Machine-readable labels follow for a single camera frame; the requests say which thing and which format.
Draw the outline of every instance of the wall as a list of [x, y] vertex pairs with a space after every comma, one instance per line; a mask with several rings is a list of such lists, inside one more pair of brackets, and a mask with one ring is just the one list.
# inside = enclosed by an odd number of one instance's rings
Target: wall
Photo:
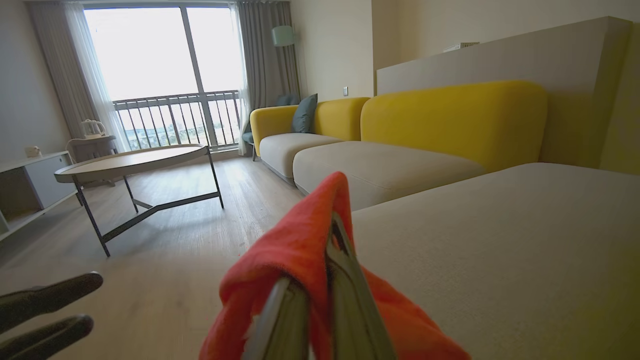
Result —
[[371, 0], [293, 0], [291, 14], [303, 95], [373, 96]]
[[401, 61], [603, 16], [640, 21], [638, 0], [398, 0]]
[[374, 71], [402, 62], [399, 15], [396, 0], [371, 0]]
[[640, 24], [634, 24], [600, 168], [640, 175]]
[[0, 162], [62, 151], [69, 133], [24, 3], [0, 1]]

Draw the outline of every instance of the chair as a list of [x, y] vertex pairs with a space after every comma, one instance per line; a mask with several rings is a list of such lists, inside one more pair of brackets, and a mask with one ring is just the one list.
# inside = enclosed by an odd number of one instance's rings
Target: chair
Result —
[[[300, 103], [300, 98], [295, 94], [287, 94], [282, 95], [276, 100], [275, 106], [287, 106], [287, 105], [298, 105]], [[251, 144], [253, 147], [253, 154], [251, 157], [251, 161], [255, 161], [255, 144], [253, 143], [253, 133], [251, 132], [251, 123], [246, 127], [244, 134], [242, 134], [242, 140], [244, 142]]]

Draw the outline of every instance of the orange cloth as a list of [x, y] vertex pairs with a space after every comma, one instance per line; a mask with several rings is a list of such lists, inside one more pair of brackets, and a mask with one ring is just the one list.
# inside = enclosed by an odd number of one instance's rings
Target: orange cloth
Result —
[[[252, 316], [260, 313], [283, 273], [297, 279], [310, 296], [310, 341], [316, 359], [331, 358], [324, 252], [332, 211], [342, 218], [353, 244], [349, 189], [341, 172], [328, 176], [227, 272], [220, 285], [224, 307], [202, 345], [200, 360], [240, 359]], [[386, 281], [362, 270], [400, 359], [469, 359], [418, 306]]]

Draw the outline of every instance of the coffee table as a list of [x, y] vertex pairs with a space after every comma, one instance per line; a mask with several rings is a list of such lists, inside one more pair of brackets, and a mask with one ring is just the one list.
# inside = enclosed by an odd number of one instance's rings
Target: coffee table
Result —
[[[193, 160], [204, 155], [207, 155], [209, 157], [211, 171], [213, 172], [213, 179], [216, 182], [215, 192], [189, 197], [187, 199], [171, 201], [155, 206], [134, 199], [133, 193], [131, 192], [131, 187], [127, 182], [128, 175], [170, 167], [172, 165]], [[107, 249], [107, 242], [160, 210], [191, 204], [197, 201], [213, 199], [215, 197], [220, 200], [220, 206], [223, 209], [225, 208], [225, 205], [222, 202], [220, 186], [218, 185], [216, 169], [213, 167], [213, 159], [211, 158], [211, 153], [209, 153], [209, 148], [206, 145], [174, 145], [156, 147], [153, 149], [123, 152], [121, 154], [104, 156], [102, 158], [83, 161], [69, 167], [61, 168], [60, 170], [55, 172], [55, 176], [56, 180], [59, 183], [74, 183], [76, 185], [80, 203], [82, 206], [84, 206], [87, 215], [89, 215], [89, 219], [91, 220], [91, 224], [93, 225], [95, 234], [98, 236], [98, 240], [100, 240], [100, 244], [102, 245], [104, 253], [107, 255], [107, 257], [111, 256], [109, 250]], [[87, 201], [82, 192], [81, 184], [88, 181], [96, 181], [101, 179], [114, 179], [120, 176], [124, 178], [124, 183], [127, 185], [127, 190], [129, 191], [131, 202], [133, 202], [133, 208], [136, 210], [138, 215], [103, 235], [100, 233], [100, 229], [95, 223], [93, 214], [89, 209], [89, 204], [87, 204]], [[141, 206], [142, 208], [145, 208], [147, 210], [143, 213], [139, 213], [138, 206]]]

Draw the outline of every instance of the white cabinet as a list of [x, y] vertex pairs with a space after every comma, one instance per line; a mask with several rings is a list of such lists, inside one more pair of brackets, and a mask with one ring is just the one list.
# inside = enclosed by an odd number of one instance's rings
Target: white cabinet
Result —
[[69, 161], [68, 155], [65, 154], [31, 163], [24, 167], [42, 209], [48, 208], [75, 191], [75, 185], [59, 183], [53, 176], [53, 173], [57, 170], [69, 165], [71, 165], [71, 161]]
[[69, 165], [67, 151], [0, 164], [0, 241], [76, 194], [53, 175]]

